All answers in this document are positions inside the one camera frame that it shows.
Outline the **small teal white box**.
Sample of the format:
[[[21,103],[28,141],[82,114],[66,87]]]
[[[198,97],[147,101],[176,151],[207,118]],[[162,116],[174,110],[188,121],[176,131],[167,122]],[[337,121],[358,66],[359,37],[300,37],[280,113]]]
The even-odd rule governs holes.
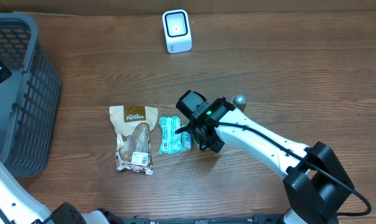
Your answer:
[[[181,145],[182,145],[183,152],[188,152],[192,148],[191,134],[188,133],[187,131],[183,131],[181,133]]]

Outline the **teal white pouch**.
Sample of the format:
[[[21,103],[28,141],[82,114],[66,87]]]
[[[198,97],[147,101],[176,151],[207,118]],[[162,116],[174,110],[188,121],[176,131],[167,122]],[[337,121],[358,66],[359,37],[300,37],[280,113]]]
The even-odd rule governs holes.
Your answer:
[[[163,116],[159,119],[162,130],[162,141],[159,154],[182,153],[181,134],[175,131],[181,128],[181,119],[177,116]]]

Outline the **yellow dish soap bottle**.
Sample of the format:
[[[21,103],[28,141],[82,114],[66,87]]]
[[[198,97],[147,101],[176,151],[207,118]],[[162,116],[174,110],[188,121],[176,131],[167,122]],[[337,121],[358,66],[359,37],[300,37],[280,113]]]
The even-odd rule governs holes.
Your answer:
[[[246,108],[247,100],[244,95],[235,95],[232,97],[231,103],[243,112]]]

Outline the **brown snack packet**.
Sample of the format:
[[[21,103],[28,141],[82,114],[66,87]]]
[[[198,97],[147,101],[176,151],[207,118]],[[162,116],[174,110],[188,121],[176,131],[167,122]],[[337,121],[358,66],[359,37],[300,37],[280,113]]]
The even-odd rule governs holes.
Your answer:
[[[150,133],[158,109],[149,106],[111,106],[109,118],[116,133],[116,169],[153,174]]]

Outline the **green lid jar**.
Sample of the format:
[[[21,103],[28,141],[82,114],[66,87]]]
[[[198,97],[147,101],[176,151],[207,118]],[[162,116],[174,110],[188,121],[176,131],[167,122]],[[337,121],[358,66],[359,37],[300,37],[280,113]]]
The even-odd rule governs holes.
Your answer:
[[[199,149],[199,150],[203,150],[204,149],[204,144],[201,142],[201,140],[193,135],[193,144],[195,145],[195,148]]]

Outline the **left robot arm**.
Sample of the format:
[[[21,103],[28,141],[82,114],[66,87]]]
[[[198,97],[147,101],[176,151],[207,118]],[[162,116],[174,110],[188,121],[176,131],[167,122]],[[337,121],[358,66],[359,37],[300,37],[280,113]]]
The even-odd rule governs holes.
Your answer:
[[[0,146],[7,152],[11,146],[19,120],[20,106],[0,106]],[[100,210],[81,214],[65,202],[51,212],[45,205],[33,198],[17,182],[0,160],[0,223],[109,223]]]

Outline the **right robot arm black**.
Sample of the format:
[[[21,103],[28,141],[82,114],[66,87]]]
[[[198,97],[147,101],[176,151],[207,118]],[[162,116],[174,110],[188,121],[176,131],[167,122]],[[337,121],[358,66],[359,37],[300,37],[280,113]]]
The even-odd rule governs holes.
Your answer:
[[[279,223],[337,223],[338,210],[354,185],[334,151],[322,142],[309,147],[283,138],[248,118],[244,95],[213,103],[188,90],[176,108],[188,118],[187,127],[204,151],[218,153],[232,145],[249,153],[282,180],[290,204]]]

